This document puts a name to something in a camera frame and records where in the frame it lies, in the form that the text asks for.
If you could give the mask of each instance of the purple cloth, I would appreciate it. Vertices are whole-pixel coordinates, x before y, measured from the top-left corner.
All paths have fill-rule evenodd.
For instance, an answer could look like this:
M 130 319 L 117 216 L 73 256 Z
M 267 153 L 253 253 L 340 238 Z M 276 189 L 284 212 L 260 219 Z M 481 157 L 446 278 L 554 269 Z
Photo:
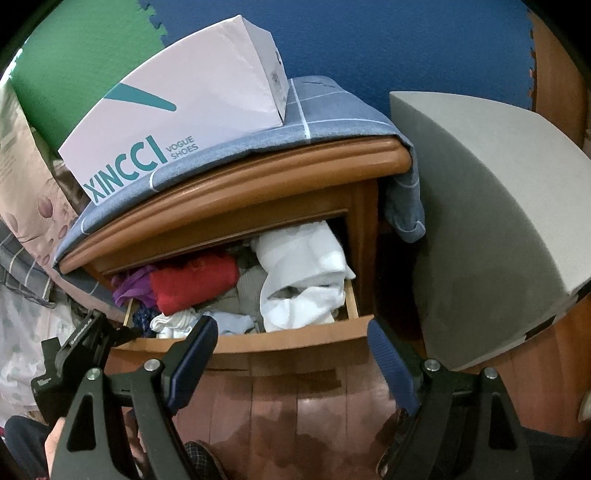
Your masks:
M 113 292 L 115 305 L 121 307 L 130 299 L 138 299 L 147 308 L 154 307 L 156 295 L 150 285 L 150 272 L 155 270 L 158 270 L 155 266 L 146 265 L 127 277 L 121 286 Z

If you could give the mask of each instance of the blue checkered cloth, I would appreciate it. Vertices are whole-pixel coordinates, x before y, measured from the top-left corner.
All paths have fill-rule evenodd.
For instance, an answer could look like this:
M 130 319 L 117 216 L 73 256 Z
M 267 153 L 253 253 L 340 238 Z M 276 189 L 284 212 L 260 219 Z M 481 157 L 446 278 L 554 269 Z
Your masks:
M 290 80 L 285 121 L 282 127 L 199 150 L 127 185 L 99 206 L 91 203 L 82 212 L 58 248 L 56 263 L 85 237 L 127 210 L 211 168 L 244 158 L 252 153 L 372 135 L 395 135 L 411 153 L 413 165 L 410 170 L 393 176 L 387 183 L 384 213 L 404 241 L 415 242 L 425 234 L 425 221 L 413 145 L 386 116 L 375 108 L 343 90 L 327 77 L 310 76 Z
M 45 307 L 53 282 L 0 219 L 0 285 Z

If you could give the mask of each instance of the blue wall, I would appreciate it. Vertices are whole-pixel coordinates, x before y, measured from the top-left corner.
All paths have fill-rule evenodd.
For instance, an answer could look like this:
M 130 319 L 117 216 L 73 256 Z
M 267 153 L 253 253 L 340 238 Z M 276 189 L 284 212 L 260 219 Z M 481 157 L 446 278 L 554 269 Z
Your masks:
M 389 116 L 391 90 L 531 107 L 528 11 L 520 0 L 139 0 L 165 46 L 242 14 L 269 30 L 288 76 L 326 75 Z

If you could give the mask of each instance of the foot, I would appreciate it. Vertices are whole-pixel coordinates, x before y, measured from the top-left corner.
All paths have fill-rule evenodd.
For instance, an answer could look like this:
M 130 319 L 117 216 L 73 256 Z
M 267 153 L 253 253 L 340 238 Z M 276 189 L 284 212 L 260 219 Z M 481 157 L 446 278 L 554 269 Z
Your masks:
M 228 480 L 222 464 L 205 442 L 187 442 L 185 451 L 191 459 L 200 480 Z

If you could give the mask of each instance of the teal stripe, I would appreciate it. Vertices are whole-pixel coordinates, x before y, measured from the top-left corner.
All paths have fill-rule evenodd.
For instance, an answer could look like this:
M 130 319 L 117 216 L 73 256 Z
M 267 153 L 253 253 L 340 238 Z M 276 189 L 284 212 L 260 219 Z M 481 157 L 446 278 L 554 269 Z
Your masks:
M 130 102 L 138 103 L 140 105 L 153 106 L 154 108 L 168 110 L 169 112 L 174 112 L 177 109 L 177 106 L 174 103 L 169 102 L 168 100 L 164 100 L 163 98 L 160 98 L 156 95 L 152 95 L 151 93 L 144 92 L 139 88 L 132 87 L 124 83 L 118 83 L 117 85 L 115 85 L 105 95 L 105 98 L 109 98 L 111 100 L 119 100 L 121 102 Z

